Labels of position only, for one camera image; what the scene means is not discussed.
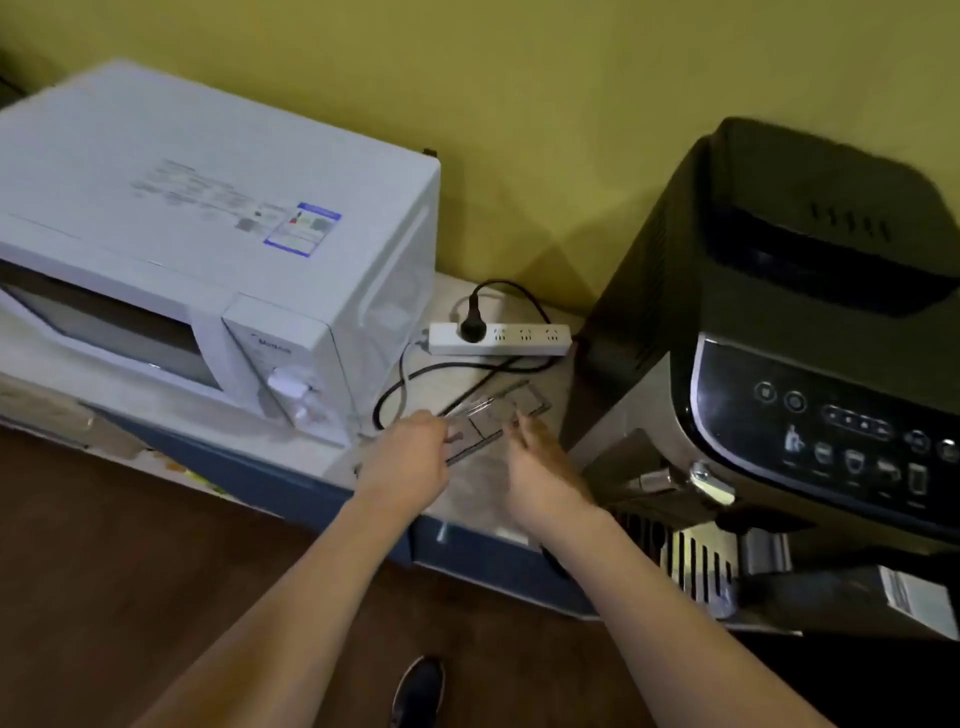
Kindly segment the person's right hand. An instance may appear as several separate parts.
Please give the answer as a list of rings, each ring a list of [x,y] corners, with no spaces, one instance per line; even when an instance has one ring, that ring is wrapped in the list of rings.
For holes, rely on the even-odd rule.
[[[560,444],[558,464],[553,467],[510,468],[508,460],[507,466],[510,517],[542,544],[558,541],[579,518],[596,508],[588,486]]]

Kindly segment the person's right forearm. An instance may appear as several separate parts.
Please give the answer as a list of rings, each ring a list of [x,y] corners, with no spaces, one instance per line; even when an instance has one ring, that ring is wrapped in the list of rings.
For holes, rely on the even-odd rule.
[[[523,523],[585,592],[658,728],[834,728],[606,511],[549,499]]]

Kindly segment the black power plug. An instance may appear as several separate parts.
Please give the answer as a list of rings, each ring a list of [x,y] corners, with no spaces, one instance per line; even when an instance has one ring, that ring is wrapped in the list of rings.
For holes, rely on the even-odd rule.
[[[479,293],[472,292],[467,298],[467,312],[460,321],[458,335],[469,344],[480,343],[487,334],[487,324],[479,307]]]

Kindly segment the white paper label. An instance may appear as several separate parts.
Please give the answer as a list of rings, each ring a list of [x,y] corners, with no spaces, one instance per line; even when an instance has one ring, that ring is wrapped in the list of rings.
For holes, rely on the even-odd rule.
[[[960,642],[960,616],[949,589],[885,565],[878,567],[886,604],[918,637]]]

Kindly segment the blue cabinet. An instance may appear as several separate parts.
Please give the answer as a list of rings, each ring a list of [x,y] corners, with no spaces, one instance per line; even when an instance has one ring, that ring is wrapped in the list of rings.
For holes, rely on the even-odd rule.
[[[350,498],[347,488],[202,443],[186,435],[93,408],[151,449],[248,506],[323,532]],[[515,541],[485,535],[434,516],[420,516],[389,553],[402,566],[418,565],[450,577],[595,621],[594,606],[551,555]]]

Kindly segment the black coffee machine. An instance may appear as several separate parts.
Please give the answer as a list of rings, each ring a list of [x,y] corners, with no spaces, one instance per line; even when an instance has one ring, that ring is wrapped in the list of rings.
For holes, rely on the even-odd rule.
[[[715,619],[922,639],[880,566],[960,617],[960,219],[922,172],[728,117],[578,341],[560,443]]]

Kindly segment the person's left forearm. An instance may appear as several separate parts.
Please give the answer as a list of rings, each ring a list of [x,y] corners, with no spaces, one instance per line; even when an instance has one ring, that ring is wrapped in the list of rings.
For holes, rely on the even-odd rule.
[[[131,728],[310,728],[373,577],[424,506],[358,491]]]

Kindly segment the white microwave oven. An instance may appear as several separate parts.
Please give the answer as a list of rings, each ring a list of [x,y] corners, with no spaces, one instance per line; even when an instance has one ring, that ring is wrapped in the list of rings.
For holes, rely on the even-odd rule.
[[[0,109],[0,310],[335,446],[432,298],[441,164],[129,61]]]

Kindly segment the white power strip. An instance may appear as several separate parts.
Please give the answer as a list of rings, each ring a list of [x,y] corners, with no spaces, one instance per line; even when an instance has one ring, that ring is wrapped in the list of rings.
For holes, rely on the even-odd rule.
[[[468,342],[455,322],[432,322],[427,351],[436,357],[565,357],[573,345],[570,327],[551,323],[491,323],[478,342]]]

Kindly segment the person's dark shoe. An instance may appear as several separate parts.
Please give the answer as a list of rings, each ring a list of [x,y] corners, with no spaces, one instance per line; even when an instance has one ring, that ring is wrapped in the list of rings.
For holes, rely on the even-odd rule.
[[[436,728],[446,681],[445,666],[439,657],[416,658],[397,685],[389,728]]]

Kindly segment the person's left hand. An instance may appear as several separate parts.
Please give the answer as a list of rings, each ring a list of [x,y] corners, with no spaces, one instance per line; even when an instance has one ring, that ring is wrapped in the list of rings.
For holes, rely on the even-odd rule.
[[[444,418],[417,410],[387,428],[361,467],[355,498],[370,512],[409,526],[449,484]]]

